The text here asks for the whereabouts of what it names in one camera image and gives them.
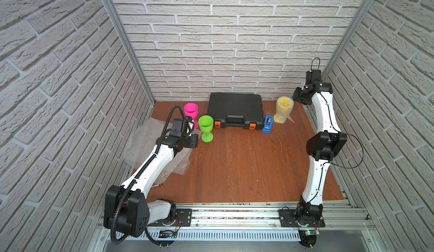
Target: pink cup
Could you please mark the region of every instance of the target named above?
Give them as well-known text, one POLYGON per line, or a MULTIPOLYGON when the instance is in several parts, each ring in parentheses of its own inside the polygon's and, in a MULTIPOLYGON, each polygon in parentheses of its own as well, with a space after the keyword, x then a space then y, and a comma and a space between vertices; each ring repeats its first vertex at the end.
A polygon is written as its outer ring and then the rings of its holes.
POLYGON ((199 126, 199 122, 196 121, 196 119, 198 118, 198 114, 199 114, 199 110, 198 110, 198 106, 195 103, 187 103, 184 106, 184 113, 185 116, 191 116, 194 120, 194 128, 197 129, 199 126))

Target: bubble wrap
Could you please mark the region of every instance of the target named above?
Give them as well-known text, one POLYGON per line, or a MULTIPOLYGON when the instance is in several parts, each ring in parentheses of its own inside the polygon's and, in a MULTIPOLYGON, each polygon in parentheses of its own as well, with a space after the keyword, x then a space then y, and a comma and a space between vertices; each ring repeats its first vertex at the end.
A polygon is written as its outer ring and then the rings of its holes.
MULTIPOLYGON (((137 128, 132 136, 127 141, 125 148, 125 161, 137 170, 146 158, 151 154, 155 146, 155 141, 160 137, 161 131, 164 128, 164 122, 154 118, 147 119, 143 125, 137 128)), ((202 132, 198 129, 193 131, 193 134, 201 135, 202 132)), ((162 184, 169 177, 170 173, 185 175, 190 165, 191 148, 184 148, 178 152, 161 171, 160 175, 155 180, 155 184, 162 184)))

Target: wooden tabletop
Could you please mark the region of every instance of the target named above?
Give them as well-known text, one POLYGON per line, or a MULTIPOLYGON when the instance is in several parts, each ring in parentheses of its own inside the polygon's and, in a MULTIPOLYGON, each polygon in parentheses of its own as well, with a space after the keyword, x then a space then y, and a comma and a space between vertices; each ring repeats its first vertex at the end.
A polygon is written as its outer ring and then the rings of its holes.
MULTIPOLYGON (((152 117, 165 121, 174 105, 157 102, 152 117)), ((195 102, 199 117, 207 114, 208 102, 195 102)), ((274 115, 275 101, 263 101, 264 115, 274 115)), ((175 111, 173 118, 179 118, 175 111)), ((300 103, 294 104, 291 118, 283 125, 273 124, 270 134, 238 127, 214 128, 213 141, 199 138, 192 150, 185 176, 172 173, 159 187, 152 188, 147 201, 166 198, 177 203, 281 202, 299 201, 309 172, 306 142, 315 135, 300 103)), ((343 200, 329 170, 323 199, 343 200)))

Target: black plastic case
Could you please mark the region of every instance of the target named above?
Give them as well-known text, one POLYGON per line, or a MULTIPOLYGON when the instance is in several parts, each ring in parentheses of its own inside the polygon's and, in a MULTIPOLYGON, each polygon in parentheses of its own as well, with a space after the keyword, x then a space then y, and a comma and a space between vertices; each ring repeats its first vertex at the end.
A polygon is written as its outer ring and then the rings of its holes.
POLYGON ((208 115, 214 127, 242 127, 261 130, 264 127, 261 96, 245 93, 211 93, 208 115))

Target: metal base plate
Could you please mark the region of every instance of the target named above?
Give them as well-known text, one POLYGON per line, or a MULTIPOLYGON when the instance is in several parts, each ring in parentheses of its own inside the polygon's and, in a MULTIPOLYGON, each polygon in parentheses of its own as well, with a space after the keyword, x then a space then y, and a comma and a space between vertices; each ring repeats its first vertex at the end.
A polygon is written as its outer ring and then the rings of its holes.
MULTIPOLYGON (((176 209, 176 214, 181 217, 181 227, 184 226, 190 226, 191 224, 191 209, 176 209)), ((151 224, 148 224, 148 226, 170 226, 170 227, 176 227, 179 224, 178 219, 175 219, 175 222, 171 225, 165 225, 163 224, 163 220, 157 220, 151 224)))
MULTIPOLYGON (((279 216, 280 216, 280 226, 283 228, 293 228, 293 227, 300 227, 300 225, 298 225, 294 215, 292 215, 294 213, 295 209, 283 209, 283 210, 279 210, 279 216)), ((307 227, 319 227, 323 228, 325 227, 325 223, 323 219, 317 219, 316 221, 314 220, 314 218, 312 217, 306 217, 306 220, 308 221, 312 221, 311 223, 309 223, 309 225, 307 227)))

